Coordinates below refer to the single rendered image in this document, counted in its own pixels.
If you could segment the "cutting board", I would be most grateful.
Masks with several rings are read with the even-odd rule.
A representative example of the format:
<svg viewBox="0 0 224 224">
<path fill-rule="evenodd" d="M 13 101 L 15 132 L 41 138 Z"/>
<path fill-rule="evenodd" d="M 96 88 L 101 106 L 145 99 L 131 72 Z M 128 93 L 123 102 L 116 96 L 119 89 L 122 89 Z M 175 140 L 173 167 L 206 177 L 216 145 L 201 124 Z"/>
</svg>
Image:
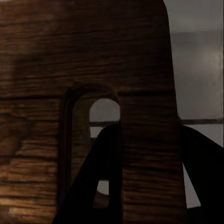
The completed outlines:
<svg viewBox="0 0 224 224">
<path fill-rule="evenodd" d="M 52 224 L 92 91 L 120 103 L 124 224 L 188 224 L 163 0 L 0 2 L 0 224 Z"/>
</svg>

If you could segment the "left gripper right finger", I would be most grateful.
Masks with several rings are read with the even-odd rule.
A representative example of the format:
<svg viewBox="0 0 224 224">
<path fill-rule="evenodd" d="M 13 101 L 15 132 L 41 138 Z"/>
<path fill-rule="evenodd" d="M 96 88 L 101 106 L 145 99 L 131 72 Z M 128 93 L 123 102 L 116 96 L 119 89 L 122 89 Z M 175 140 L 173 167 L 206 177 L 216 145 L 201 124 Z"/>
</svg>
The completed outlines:
<svg viewBox="0 0 224 224">
<path fill-rule="evenodd" d="M 182 161 L 210 224 L 224 224 L 224 148 L 179 125 Z"/>
</svg>

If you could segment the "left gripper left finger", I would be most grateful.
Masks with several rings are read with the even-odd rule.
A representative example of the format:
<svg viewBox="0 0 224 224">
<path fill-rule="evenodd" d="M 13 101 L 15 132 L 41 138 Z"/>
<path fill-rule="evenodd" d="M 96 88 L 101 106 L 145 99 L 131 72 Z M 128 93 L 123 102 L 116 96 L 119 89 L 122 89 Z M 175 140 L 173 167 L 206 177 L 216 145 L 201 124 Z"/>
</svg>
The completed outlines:
<svg viewBox="0 0 224 224">
<path fill-rule="evenodd" d="M 109 206 L 92 208 L 108 153 Z M 52 224 L 122 224 L 116 124 L 100 131 Z"/>
</svg>

